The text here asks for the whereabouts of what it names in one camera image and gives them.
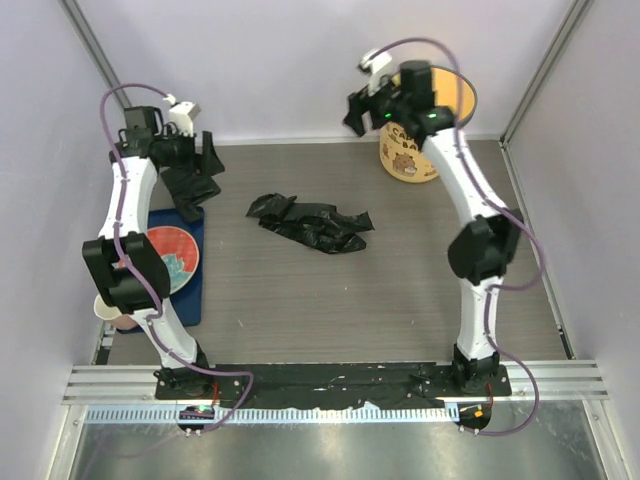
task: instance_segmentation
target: wooden floor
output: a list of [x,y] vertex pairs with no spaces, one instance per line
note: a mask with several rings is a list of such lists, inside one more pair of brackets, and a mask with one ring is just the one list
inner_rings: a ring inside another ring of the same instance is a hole
[[[515,195],[495,141],[471,142],[476,160],[510,206]],[[460,326],[460,289],[446,250],[459,225],[440,180],[387,174],[373,143],[219,149],[222,194],[204,205],[203,318],[189,328],[211,362],[449,360]],[[152,208],[172,206],[162,185]],[[367,249],[325,255],[245,218],[258,196],[368,210]],[[522,241],[506,283],[536,264]],[[500,294],[497,338],[528,360],[566,358],[542,286]],[[156,364],[143,334],[116,335],[109,363]]]

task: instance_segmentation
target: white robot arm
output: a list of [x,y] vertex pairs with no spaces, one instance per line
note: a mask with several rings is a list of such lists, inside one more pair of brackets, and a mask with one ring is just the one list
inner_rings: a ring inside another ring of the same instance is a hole
[[[369,76],[369,82],[349,96],[349,113],[344,123],[360,136],[365,133],[362,121],[365,113],[370,114],[374,129],[389,121],[400,124],[440,173],[462,226],[448,251],[449,263],[460,279],[462,291],[462,319],[453,364],[459,383],[477,388],[495,375],[499,365],[499,355],[487,338],[493,335],[490,332],[495,331],[496,321],[496,301],[487,303],[488,290],[502,284],[520,231],[496,212],[495,205],[506,206],[482,174],[464,133],[453,128],[455,117],[451,110],[435,105],[430,64],[404,62],[400,65],[400,83],[396,85],[392,81],[396,72],[391,68],[391,56],[384,52],[372,59],[374,52],[365,55],[358,66]],[[494,206],[480,196],[459,158],[458,148]],[[517,210],[510,213],[520,216]],[[497,289],[491,295],[495,297]]]
[[[98,238],[83,244],[82,253],[104,302],[134,319],[158,351],[162,365],[156,372],[159,384],[164,386],[173,382],[175,389],[199,395],[208,388],[206,383],[209,381],[186,369],[156,342],[156,338],[159,339],[171,353],[189,364],[209,368],[204,353],[184,329],[169,299],[167,267],[146,235],[149,204],[161,168],[177,167],[181,172],[193,172],[195,181],[202,184],[214,182],[206,174],[200,175],[201,171],[215,174],[224,167],[215,155],[213,145],[207,144],[211,138],[209,132],[203,134],[203,154],[195,154],[193,120],[199,107],[191,102],[177,103],[171,96],[166,100],[172,105],[167,124],[156,108],[125,110],[126,128],[120,131],[116,146],[125,170],[126,195],[122,195],[125,184],[121,165],[112,156],[113,190],[107,218]],[[162,316],[153,321],[155,338],[147,320],[156,312],[154,302],[133,274],[118,263],[114,242],[118,213],[120,244],[162,301]]]

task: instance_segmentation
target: yellow cup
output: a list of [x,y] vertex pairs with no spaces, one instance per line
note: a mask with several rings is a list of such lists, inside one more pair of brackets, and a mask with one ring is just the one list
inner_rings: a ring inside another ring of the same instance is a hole
[[[433,85],[436,91],[436,105],[448,106],[454,112],[457,108],[456,75],[443,67],[432,67]],[[461,124],[466,125],[476,109],[477,95],[473,85],[462,77]],[[407,137],[400,125],[389,122],[380,132],[380,161],[387,172],[398,180],[408,183],[424,183],[438,176],[433,165],[418,149],[416,143]]]

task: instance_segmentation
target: red plate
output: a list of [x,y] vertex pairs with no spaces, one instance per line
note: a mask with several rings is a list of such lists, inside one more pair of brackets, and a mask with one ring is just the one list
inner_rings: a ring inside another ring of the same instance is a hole
[[147,237],[169,270],[173,294],[184,287],[196,273],[200,261],[198,244],[189,232],[178,227],[150,228]]

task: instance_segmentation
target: cup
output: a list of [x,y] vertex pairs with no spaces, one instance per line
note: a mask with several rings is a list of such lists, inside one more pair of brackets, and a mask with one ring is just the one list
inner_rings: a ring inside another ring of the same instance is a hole
[[102,296],[99,294],[96,295],[96,299],[93,301],[93,313],[101,320],[109,322],[120,330],[131,330],[138,326],[133,318],[129,315],[124,315],[118,307],[109,307],[104,303]]

